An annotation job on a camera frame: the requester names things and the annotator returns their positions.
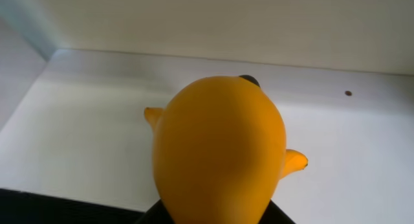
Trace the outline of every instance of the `dark area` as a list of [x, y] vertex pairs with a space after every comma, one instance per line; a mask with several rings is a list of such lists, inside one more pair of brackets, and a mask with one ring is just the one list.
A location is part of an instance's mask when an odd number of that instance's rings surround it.
[[250, 75], [240, 75], [239, 77], [244, 78], [244, 79], [248, 80], [249, 82], [257, 85], [258, 87], [260, 87], [259, 82], [253, 76], [250, 76]]
[[[170, 224], [171, 216], [161, 201], [146, 213], [95, 205], [68, 199], [41, 196], [28, 192], [0, 189], [2, 224]], [[272, 201], [260, 224], [294, 224]]]

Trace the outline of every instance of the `orange toy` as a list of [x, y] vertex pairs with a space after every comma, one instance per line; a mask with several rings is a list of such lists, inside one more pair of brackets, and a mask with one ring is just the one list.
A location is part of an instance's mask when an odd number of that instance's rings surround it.
[[177, 224], [258, 223], [278, 181], [307, 165], [286, 150], [279, 111], [251, 76], [197, 80], [145, 118], [155, 183]]

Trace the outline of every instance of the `white surface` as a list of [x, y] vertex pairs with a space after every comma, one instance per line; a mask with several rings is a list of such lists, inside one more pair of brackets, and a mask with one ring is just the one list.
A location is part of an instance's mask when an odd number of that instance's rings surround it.
[[46, 62], [0, 17], [0, 130]]
[[59, 48], [414, 74], [414, 0], [15, 0]]
[[[135, 210], [157, 199], [146, 106], [255, 76], [309, 166], [274, 201], [297, 223], [411, 223], [414, 78], [59, 50], [0, 133], [0, 186]], [[350, 90], [353, 96], [345, 96]]]

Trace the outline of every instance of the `toy body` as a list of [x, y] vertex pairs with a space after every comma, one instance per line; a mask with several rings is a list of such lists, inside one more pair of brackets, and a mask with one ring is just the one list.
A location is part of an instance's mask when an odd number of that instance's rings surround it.
[[155, 183], [177, 224], [258, 223], [278, 181], [307, 165], [286, 151], [272, 101], [241, 77], [198, 80], [145, 115]]

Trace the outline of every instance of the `dark round object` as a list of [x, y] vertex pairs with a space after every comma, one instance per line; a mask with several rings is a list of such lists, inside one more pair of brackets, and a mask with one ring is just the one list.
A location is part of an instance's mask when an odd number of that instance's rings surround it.
[[244, 79], [248, 80], [249, 82], [257, 85], [258, 87], [260, 87], [259, 82], [253, 76], [250, 76], [250, 75], [241, 75], [239, 77], [244, 78]]

